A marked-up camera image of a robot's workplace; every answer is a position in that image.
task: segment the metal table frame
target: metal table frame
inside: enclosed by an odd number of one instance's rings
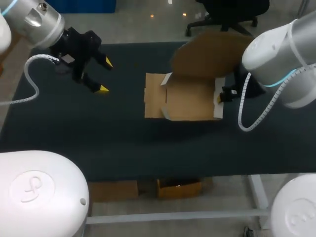
[[[296,178],[299,174],[288,174],[282,183],[280,189],[290,180]],[[270,228],[269,212],[272,206],[261,180],[260,175],[248,176],[253,198],[256,203],[255,209],[236,210],[236,211],[198,211],[198,212],[171,212],[171,213],[152,213],[152,214],[132,214],[117,216],[92,216],[87,218],[86,225],[109,224],[141,221],[162,221],[162,220],[189,220],[189,219],[212,219],[229,217],[258,217],[262,230]]]

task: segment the cardboard box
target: cardboard box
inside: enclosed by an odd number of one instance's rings
[[[136,180],[89,182],[90,203],[127,200],[138,197]]]
[[[202,183],[194,180],[157,180],[157,196],[163,199],[192,198],[201,193]]]
[[[224,105],[217,97],[225,76],[240,63],[252,40],[208,30],[179,48],[171,60],[172,73],[146,74],[145,118],[221,119]]]

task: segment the black table mat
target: black table mat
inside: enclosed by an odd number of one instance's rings
[[[144,119],[145,73],[170,72],[169,60],[182,44],[103,45],[115,68],[107,72],[91,61],[87,71],[107,86],[107,96],[57,75],[48,61],[35,61],[30,75],[39,98],[10,106],[0,152],[55,152],[78,165],[88,181],[316,172],[316,103],[298,110],[277,104],[250,133],[238,128],[238,101],[225,105],[219,122]],[[22,76],[14,99],[32,93]],[[269,98],[246,101],[246,125]]]

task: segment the floor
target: floor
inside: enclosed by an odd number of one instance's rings
[[[259,16],[257,28],[245,26],[252,34],[275,28],[295,19],[300,0],[271,0],[267,13]],[[311,2],[307,13],[316,9]],[[183,41],[186,25],[202,19],[205,9],[194,0],[118,0],[115,14],[66,14],[68,26],[79,32],[94,30],[103,43]],[[203,31],[203,27],[192,29],[192,35]],[[10,100],[14,94],[23,65],[31,47],[20,41],[4,62],[4,73],[0,77],[0,101]],[[0,107],[0,128],[4,122],[7,107]],[[263,175],[269,199],[272,199],[283,182],[284,175]],[[215,177],[213,186],[206,186],[202,196],[175,201],[161,201],[153,197],[138,200],[97,203],[92,214],[116,215],[132,213],[153,213],[170,211],[198,211],[251,208],[254,203],[250,196],[247,180],[242,176]],[[212,219],[193,221],[159,221],[148,223],[110,224],[89,226],[86,237],[101,236],[183,236],[183,237],[237,237],[245,225],[258,228],[254,218]],[[269,232],[261,233],[270,236]]]

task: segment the chair base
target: chair base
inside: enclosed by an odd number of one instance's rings
[[[253,17],[252,19],[249,19],[252,21],[251,26],[252,27],[257,27],[258,25],[258,19],[257,17]],[[198,26],[216,26],[216,25],[222,25],[221,31],[226,32],[228,31],[229,28],[234,29],[235,31],[246,35],[246,36],[252,36],[252,34],[246,30],[244,27],[239,25],[238,23],[224,23],[218,20],[213,20],[210,17],[206,16],[204,20],[193,22],[188,24],[187,29],[186,29],[186,36],[190,37],[192,35],[191,33],[191,28],[192,27],[198,27]]]

